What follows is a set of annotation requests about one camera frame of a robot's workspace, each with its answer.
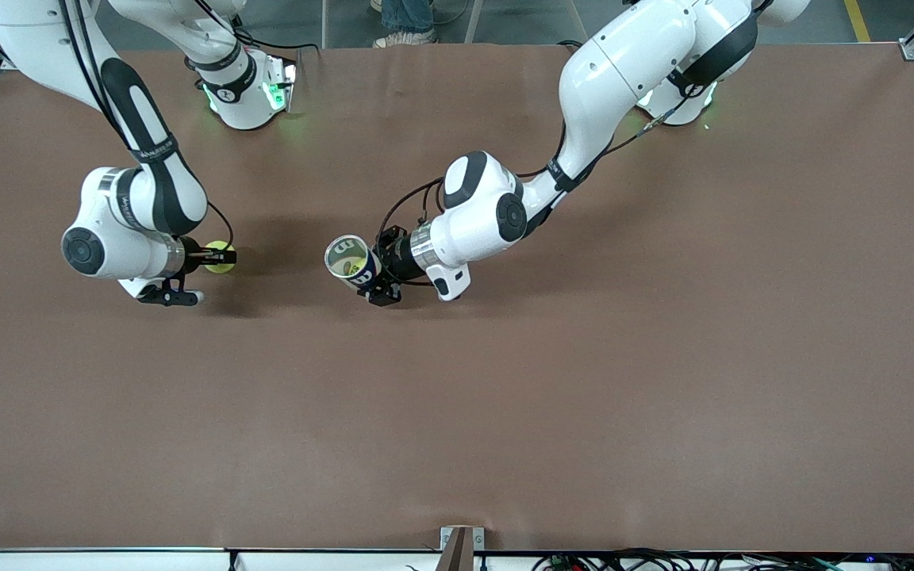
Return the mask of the brown table cover sheet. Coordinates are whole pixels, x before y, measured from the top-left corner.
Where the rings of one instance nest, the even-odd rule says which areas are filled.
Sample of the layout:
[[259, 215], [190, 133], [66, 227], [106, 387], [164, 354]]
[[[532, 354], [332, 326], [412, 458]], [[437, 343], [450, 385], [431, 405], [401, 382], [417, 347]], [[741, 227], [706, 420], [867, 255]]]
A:
[[561, 47], [308, 54], [293, 115], [218, 122], [128, 53], [235, 228], [197, 308], [60, 253], [129, 155], [0, 75], [0, 548], [914, 552], [914, 63], [763, 44], [692, 125], [603, 159], [456, 302], [328, 274], [458, 155], [554, 155]]

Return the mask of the yellow Wilson tennis ball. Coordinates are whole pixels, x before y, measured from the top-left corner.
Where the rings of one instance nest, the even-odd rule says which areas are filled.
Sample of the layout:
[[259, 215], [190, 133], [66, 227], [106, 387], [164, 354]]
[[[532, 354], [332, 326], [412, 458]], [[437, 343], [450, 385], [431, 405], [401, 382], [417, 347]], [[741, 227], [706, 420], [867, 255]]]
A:
[[[206, 244], [205, 248], [232, 248], [236, 250], [233, 245], [226, 241], [211, 241]], [[217, 266], [204, 266], [208, 271], [213, 272], [213, 274], [228, 274], [235, 265], [217, 265]]]
[[329, 248], [328, 267], [337, 276], [351, 278], [365, 270], [367, 258], [369, 253], [362, 239], [341, 237]]

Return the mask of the white table edge rail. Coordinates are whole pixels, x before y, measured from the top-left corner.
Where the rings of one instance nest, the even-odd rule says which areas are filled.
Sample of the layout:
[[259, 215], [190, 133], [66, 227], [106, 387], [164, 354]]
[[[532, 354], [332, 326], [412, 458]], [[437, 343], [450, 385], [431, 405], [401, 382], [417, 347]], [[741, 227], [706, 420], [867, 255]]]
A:
[[[441, 552], [247, 548], [2, 549], [0, 571], [435, 571]], [[914, 571], [914, 553], [483, 550], [483, 571]]]

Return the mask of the person feet in jeans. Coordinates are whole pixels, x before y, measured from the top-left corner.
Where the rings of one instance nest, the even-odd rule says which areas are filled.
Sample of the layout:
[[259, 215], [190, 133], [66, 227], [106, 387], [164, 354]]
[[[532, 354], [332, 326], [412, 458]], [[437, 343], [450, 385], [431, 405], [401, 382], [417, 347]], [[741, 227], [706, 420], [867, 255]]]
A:
[[387, 36], [374, 40], [371, 47], [439, 43], [434, 18], [434, 0], [370, 0], [370, 7], [380, 14], [384, 28], [390, 30]]

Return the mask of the clear tennis ball can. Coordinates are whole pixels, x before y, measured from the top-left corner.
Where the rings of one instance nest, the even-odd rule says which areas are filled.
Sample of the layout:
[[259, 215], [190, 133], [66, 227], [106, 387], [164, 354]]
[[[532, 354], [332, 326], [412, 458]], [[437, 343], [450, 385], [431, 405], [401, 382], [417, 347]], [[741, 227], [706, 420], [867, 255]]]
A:
[[[356, 235], [344, 235], [342, 237], [360, 238], [359, 236], [356, 236]], [[327, 268], [327, 271], [329, 271], [330, 274], [332, 274], [334, 276], [334, 278], [337, 278], [340, 281], [344, 282], [345, 285], [349, 286], [349, 288], [352, 288], [354, 290], [359, 290], [359, 288], [362, 288], [362, 286], [366, 285], [370, 281], [374, 281], [374, 279], [377, 278], [378, 272], [380, 272], [380, 270], [381, 270], [381, 264], [378, 262], [378, 258], [376, 256], [376, 254], [374, 253], [374, 251], [371, 250], [371, 247], [369, 245], [367, 245], [367, 243], [365, 242], [365, 244], [367, 246], [367, 252], [369, 252], [369, 253], [367, 253], [367, 264], [366, 264], [365, 270], [363, 270], [362, 272], [360, 272], [360, 274], [358, 274], [356, 276], [351, 276], [351, 278], [344, 278], [344, 276], [337, 276], [328, 267], [328, 253], [329, 253], [329, 248], [336, 241], [338, 241], [340, 239], [341, 239], [341, 237], [334, 239], [334, 241], [331, 242], [329, 246], [327, 246], [326, 251], [325, 251], [325, 256], [324, 256], [325, 266]]]

